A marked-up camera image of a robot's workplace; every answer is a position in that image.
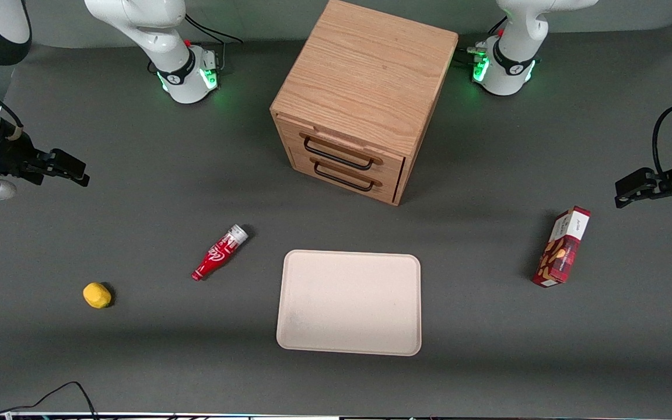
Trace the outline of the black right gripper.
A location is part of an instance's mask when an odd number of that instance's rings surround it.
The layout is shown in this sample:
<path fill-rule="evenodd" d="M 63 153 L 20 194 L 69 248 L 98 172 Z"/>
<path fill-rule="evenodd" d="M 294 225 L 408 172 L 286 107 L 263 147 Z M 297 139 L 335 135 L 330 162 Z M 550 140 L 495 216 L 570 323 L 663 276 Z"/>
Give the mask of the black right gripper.
<path fill-rule="evenodd" d="M 42 184 L 46 176 L 53 176 L 48 163 L 41 159 L 42 151 L 36 149 L 29 136 L 22 135 L 14 141 L 0 138 L 0 176 L 24 179 L 28 183 Z M 61 149 L 50 151 L 50 165 L 61 171 L 59 177 L 86 188 L 90 176 L 85 174 L 86 164 Z"/>

